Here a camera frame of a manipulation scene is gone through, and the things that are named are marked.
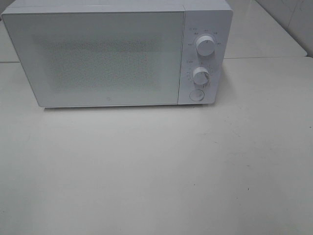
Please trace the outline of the round door release button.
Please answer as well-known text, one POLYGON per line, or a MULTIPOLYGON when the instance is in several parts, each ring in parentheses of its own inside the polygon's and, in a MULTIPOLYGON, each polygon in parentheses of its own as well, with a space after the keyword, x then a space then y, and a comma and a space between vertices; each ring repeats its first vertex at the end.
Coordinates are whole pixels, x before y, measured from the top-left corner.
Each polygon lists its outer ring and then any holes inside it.
POLYGON ((202 90, 193 90, 190 95, 192 101, 202 101, 204 99, 204 91, 202 90))

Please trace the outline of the white microwave knob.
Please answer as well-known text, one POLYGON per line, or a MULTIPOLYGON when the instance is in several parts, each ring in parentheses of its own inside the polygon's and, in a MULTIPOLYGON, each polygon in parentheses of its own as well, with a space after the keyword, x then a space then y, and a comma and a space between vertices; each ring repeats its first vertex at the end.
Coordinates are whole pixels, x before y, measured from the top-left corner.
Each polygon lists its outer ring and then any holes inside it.
POLYGON ((196 85, 207 84, 210 80, 209 72, 204 67, 197 67, 193 70, 193 82, 196 85))
POLYGON ((209 56, 215 51, 215 39, 211 35, 201 35, 196 41, 197 53, 201 56, 209 56))

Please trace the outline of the white microwave oven body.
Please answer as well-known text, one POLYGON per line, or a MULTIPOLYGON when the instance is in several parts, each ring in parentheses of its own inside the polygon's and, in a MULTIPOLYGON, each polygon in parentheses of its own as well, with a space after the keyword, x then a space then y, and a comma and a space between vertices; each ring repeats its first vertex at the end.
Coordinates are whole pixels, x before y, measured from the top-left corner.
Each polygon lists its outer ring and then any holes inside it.
POLYGON ((150 12, 184 13, 179 94, 173 105, 214 103, 233 17, 232 9, 224 0, 16 0, 2 12, 1 18, 3 20, 6 14, 150 12), (215 39, 215 51, 209 56, 197 53, 196 41, 201 35, 211 35, 215 39), (197 67, 208 70, 210 80, 207 84, 193 82, 193 70, 197 67), (193 90, 204 91, 204 99, 192 101, 189 95, 193 90))

